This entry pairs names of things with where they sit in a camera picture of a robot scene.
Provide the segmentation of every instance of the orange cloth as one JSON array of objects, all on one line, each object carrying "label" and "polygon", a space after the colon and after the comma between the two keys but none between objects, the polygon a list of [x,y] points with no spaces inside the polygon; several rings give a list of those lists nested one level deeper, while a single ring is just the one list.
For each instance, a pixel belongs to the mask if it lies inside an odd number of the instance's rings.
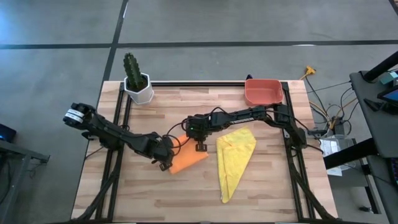
[{"label": "orange cloth", "polygon": [[[186,135],[178,137],[181,144],[187,141]],[[173,139],[173,145],[178,146],[177,140]],[[202,159],[206,159],[209,154],[207,152],[197,152],[195,146],[197,142],[190,139],[185,145],[181,147],[181,151],[172,160],[172,166],[169,168],[171,174],[180,172],[181,170],[194,165]],[[174,153],[178,152],[178,148],[173,148]]]}]

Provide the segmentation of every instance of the cactus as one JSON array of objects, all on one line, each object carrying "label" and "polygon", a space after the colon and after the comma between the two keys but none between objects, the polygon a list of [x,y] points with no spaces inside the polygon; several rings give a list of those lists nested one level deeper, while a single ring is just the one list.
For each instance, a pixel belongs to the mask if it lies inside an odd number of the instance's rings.
[{"label": "cactus", "polygon": [[127,53],[124,56],[123,62],[127,79],[129,80],[127,83],[127,87],[135,92],[144,89],[147,83],[146,79],[141,75],[141,72],[139,71],[137,59],[133,56],[132,53]]}]

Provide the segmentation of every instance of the black desk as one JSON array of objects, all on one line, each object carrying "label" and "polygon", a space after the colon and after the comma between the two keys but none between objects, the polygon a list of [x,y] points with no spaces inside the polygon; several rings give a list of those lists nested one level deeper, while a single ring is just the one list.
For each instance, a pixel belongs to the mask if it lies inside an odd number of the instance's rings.
[{"label": "black desk", "polygon": [[380,82],[368,83],[364,81],[360,73],[352,73],[349,77],[372,137],[343,151],[326,156],[325,165],[327,169],[366,156],[398,157],[396,146],[398,138],[398,116],[388,114],[384,111],[375,112],[364,102],[365,98],[373,101],[381,101],[377,99],[377,94],[386,90],[387,87]]},{"label": "black desk", "polygon": [[386,160],[380,156],[368,156],[368,165],[374,176],[374,183],[390,223],[398,223],[398,190],[391,184]]},{"label": "black desk", "polygon": [[396,144],[398,139],[398,116],[384,111],[375,112],[364,102],[365,98],[382,102],[377,99],[377,94],[386,90],[386,86],[379,81],[368,83],[363,80],[360,73],[352,73],[349,77],[372,137],[357,145],[326,156],[324,158],[325,166],[330,169],[366,157],[370,174],[382,179],[373,178],[386,215],[390,223],[398,223],[398,189],[387,183],[391,183],[391,181],[385,159],[398,157]]}]

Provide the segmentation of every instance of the white hexagonal pot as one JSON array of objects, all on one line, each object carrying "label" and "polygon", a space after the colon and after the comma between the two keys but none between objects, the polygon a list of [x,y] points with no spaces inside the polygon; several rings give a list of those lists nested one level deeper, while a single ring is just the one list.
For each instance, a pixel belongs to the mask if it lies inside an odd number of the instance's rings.
[{"label": "white hexagonal pot", "polygon": [[124,91],[130,95],[132,100],[138,105],[144,105],[150,103],[152,98],[154,97],[154,90],[152,89],[152,85],[150,84],[149,75],[141,73],[147,81],[148,85],[141,91],[135,92],[127,89],[127,77],[124,78]]}]

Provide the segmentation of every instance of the orange bowl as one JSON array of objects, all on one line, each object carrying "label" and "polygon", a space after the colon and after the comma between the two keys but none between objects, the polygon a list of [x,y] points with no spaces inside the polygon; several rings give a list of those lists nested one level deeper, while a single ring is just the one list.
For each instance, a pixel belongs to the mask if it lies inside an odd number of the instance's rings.
[{"label": "orange bowl", "polygon": [[244,83],[244,98],[248,106],[281,103],[284,99],[282,84],[273,79],[248,79]]}]

